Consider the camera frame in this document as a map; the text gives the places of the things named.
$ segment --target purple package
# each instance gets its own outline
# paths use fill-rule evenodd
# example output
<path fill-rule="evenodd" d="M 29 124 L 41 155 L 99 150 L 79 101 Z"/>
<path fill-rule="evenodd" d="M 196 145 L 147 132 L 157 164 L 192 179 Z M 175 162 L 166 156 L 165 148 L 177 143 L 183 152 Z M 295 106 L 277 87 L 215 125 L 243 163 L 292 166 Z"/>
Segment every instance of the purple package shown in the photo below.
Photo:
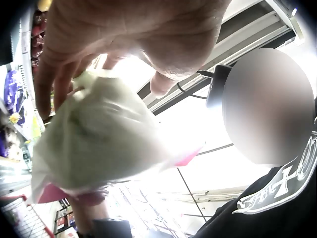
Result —
<path fill-rule="evenodd" d="M 5 131 L 0 130 L 0 156 L 7 157 L 8 156 L 8 149 L 6 148 L 6 140 L 5 140 Z"/>
<path fill-rule="evenodd" d="M 25 99 L 22 82 L 17 79 L 17 71 L 9 71 L 4 84 L 4 102 L 9 113 L 11 115 L 15 112 L 20 113 Z M 20 113 L 20 116 L 22 118 L 18 124 L 22 125 L 24 123 L 24 113 Z"/>

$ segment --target white plastic bag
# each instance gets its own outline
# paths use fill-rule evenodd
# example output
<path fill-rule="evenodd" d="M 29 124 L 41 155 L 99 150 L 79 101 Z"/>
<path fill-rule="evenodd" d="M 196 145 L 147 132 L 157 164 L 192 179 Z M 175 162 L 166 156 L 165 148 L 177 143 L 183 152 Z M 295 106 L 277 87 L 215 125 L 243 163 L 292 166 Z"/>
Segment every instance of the white plastic bag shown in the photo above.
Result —
<path fill-rule="evenodd" d="M 76 197 L 141 179 L 188 161 L 202 146 L 175 148 L 140 97 L 110 70 L 86 71 L 74 85 L 84 90 L 67 98 L 34 147 L 29 203 L 39 202 L 50 184 Z"/>

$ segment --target white graphic print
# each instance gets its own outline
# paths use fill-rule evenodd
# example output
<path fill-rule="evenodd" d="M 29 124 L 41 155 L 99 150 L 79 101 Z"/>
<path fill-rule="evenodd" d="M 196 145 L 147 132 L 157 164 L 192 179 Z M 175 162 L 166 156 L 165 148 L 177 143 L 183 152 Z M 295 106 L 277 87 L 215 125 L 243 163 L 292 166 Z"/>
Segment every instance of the white graphic print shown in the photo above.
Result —
<path fill-rule="evenodd" d="M 303 151 L 282 166 L 273 179 L 260 191 L 241 198 L 232 213 L 255 214 L 280 206 L 294 199 L 306 187 L 317 164 L 317 133 L 312 135 Z"/>

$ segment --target hand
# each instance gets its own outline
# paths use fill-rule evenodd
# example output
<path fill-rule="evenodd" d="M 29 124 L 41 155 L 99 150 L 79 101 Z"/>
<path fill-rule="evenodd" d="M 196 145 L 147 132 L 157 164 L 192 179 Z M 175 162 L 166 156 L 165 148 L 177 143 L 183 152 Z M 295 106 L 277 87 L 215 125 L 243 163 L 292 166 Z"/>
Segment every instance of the hand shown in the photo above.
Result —
<path fill-rule="evenodd" d="M 42 118 L 72 91 L 70 80 L 101 53 L 104 68 L 128 55 L 143 54 L 157 71 L 151 91 L 164 96 L 199 69 L 214 47 L 231 0 L 54 0 L 45 44 L 34 78 Z"/>

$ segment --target finger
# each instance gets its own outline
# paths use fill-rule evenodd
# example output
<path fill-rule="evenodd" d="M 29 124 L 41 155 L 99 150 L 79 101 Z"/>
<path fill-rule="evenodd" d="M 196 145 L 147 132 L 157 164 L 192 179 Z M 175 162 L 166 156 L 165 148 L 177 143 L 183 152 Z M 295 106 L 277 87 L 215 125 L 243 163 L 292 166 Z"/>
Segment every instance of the finger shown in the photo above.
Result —
<path fill-rule="evenodd" d="M 73 78 L 77 78 L 79 75 L 81 75 L 97 56 L 98 56 L 98 54 L 90 54 L 90 55 L 85 56 L 81 60 L 78 68 L 76 69 L 76 71 L 73 75 Z"/>
<path fill-rule="evenodd" d="M 156 98 L 164 97 L 178 81 L 156 72 L 150 81 L 150 90 Z"/>
<path fill-rule="evenodd" d="M 120 61 L 124 59 L 124 56 L 122 54 L 115 54 L 111 53 L 107 55 L 106 61 L 103 64 L 103 69 L 113 69 L 114 66 Z"/>
<path fill-rule="evenodd" d="M 51 111 L 50 95 L 57 73 L 58 67 L 53 67 L 47 64 L 43 58 L 41 58 L 39 71 L 34 77 L 34 91 L 36 95 L 36 107 L 43 119 L 48 118 Z"/>
<path fill-rule="evenodd" d="M 54 108 L 57 111 L 62 103 L 66 100 L 71 79 L 78 68 L 80 61 L 64 65 L 54 81 Z"/>

